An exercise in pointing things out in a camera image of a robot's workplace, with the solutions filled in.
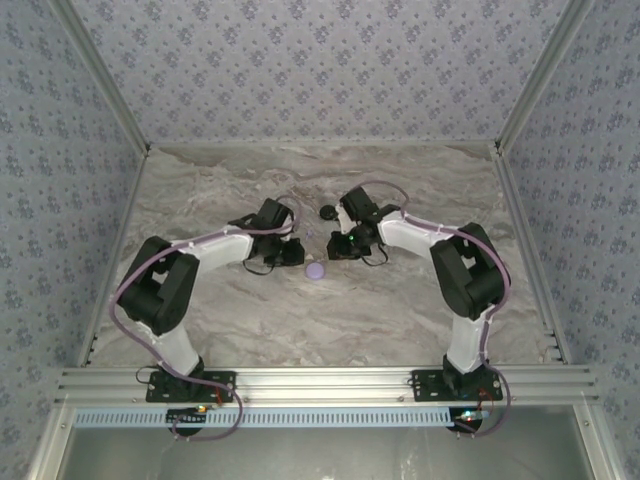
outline gray marble floor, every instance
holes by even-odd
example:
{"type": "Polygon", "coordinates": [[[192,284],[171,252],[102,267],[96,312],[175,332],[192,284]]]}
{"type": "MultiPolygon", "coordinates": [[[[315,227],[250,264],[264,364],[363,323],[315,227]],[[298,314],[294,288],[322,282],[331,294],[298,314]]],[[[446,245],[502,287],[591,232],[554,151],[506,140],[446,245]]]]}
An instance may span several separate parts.
{"type": "MultiPolygon", "coordinates": [[[[151,235],[184,239],[214,231],[255,212],[266,197],[290,193],[304,206],[299,235],[308,260],[326,261],[335,225],[319,208],[364,180],[384,179],[412,197],[409,212],[451,225],[469,221],[488,231],[513,281],[507,307],[496,316],[489,353],[497,363],[538,363],[543,326],[487,150],[412,147],[229,147],[152,150],[144,170],[117,281],[151,235]]],[[[398,201],[371,186],[380,204],[398,201]]],[[[232,265],[198,278],[187,330],[207,365],[439,364],[451,335],[451,316],[432,265],[389,249],[387,265],[325,263],[312,281],[303,267],[257,277],[232,265]]],[[[150,362],[106,314],[92,366],[150,362]]]]}

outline wallpaper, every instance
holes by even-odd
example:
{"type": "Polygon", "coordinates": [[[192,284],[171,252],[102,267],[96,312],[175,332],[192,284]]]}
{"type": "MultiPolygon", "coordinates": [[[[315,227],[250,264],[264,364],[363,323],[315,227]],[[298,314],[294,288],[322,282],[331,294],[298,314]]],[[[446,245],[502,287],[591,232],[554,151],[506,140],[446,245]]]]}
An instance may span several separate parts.
{"type": "Polygon", "coordinates": [[[148,141],[498,135],[566,0],[74,0],[148,141]]]}
{"type": "Polygon", "coordinates": [[[134,153],[45,0],[0,9],[0,478],[23,478],[75,363],[134,153]]]}
{"type": "Polygon", "coordinates": [[[640,478],[640,4],[597,1],[509,153],[574,361],[640,478]]]}

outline metal rail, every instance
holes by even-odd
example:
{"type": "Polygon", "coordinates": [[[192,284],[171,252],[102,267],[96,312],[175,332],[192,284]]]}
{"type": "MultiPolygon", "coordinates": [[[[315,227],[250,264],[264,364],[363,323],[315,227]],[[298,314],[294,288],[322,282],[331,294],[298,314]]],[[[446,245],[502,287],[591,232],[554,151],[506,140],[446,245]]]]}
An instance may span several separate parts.
{"type": "MultiPolygon", "coordinates": [[[[456,406],[464,402],[416,404],[410,372],[438,367],[231,368],[237,392],[247,405],[260,407],[456,406]]],[[[598,401],[595,377],[580,365],[503,365],[513,405],[575,405],[598,401]]],[[[56,404],[74,407],[157,407],[145,403],[146,385],[133,368],[71,368],[63,372],[56,404]]],[[[141,372],[145,381],[149,372],[141,372]]]]}

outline purple object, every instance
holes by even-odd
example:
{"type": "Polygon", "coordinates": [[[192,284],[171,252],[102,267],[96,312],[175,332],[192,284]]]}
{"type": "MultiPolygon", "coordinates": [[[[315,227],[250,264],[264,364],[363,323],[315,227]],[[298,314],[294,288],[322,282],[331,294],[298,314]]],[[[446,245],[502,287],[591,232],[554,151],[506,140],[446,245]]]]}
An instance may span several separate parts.
{"type": "Polygon", "coordinates": [[[324,265],[318,262],[310,263],[305,272],[311,280],[320,280],[324,277],[324,265]]]}

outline black mounting bracket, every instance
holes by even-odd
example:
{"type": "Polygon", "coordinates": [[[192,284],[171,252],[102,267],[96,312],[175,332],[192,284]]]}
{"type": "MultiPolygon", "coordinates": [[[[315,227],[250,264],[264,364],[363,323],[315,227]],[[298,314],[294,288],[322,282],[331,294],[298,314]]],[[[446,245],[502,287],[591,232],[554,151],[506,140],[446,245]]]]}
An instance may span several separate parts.
{"type": "MultiPolygon", "coordinates": [[[[346,235],[337,231],[331,232],[331,240],[327,244],[329,260],[357,260],[370,256],[371,246],[382,243],[378,224],[386,215],[400,210],[396,205],[385,205],[379,208],[362,187],[349,191],[340,199],[340,204],[357,225],[346,235]]],[[[334,218],[334,213],[333,207],[324,206],[320,216],[330,220],[334,218]]]]}
{"type": "MultiPolygon", "coordinates": [[[[198,374],[201,380],[222,383],[229,388],[236,388],[236,372],[208,371],[198,374]]],[[[164,370],[153,372],[147,386],[147,403],[232,403],[231,393],[226,390],[213,389],[206,385],[186,382],[175,378],[164,370]]]]}
{"type": "Polygon", "coordinates": [[[465,396],[456,395],[444,378],[444,371],[437,370],[413,370],[409,385],[413,390],[413,399],[416,402],[469,402],[477,403],[486,401],[481,391],[488,392],[494,401],[502,400],[502,387],[500,378],[490,370],[483,370],[475,377],[474,388],[469,389],[465,396]]]}
{"type": "MultiPolygon", "coordinates": [[[[287,218],[294,218],[293,211],[271,198],[267,198],[258,213],[251,213],[229,222],[243,230],[271,230],[282,227],[287,218]]],[[[304,263],[304,247],[299,238],[282,240],[287,234],[271,233],[268,235],[251,235],[253,246],[249,259],[261,256],[264,264],[270,267],[295,267],[304,263]]]]}
{"type": "MultiPolygon", "coordinates": [[[[164,421],[167,425],[171,425],[169,430],[173,433],[174,423],[203,425],[207,421],[207,414],[198,413],[198,409],[196,408],[172,408],[167,410],[167,414],[164,416],[164,421]]],[[[176,433],[183,437],[191,437],[200,430],[202,430],[202,428],[177,427],[176,433]]]]}
{"type": "Polygon", "coordinates": [[[469,407],[451,407],[449,408],[449,416],[451,417],[451,420],[454,421],[454,424],[451,427],[447,427],[447,430],[451,431],[451,432],[460,432],[460,433],[471,433],[469,431],[469,428],[471,430],[473,430],[474,432],[477,432],[478,430],[480,430],[480,427],[482,426],[482,422],[483,419],[482,418],[478,418],[478,419],[473,419],[473,420],[456,420],[456,418],[458,418],[460,415],[462,415],[463,413],[466,412],[477,412],[478,409],[477,408],[469,408],[469,407]]]}

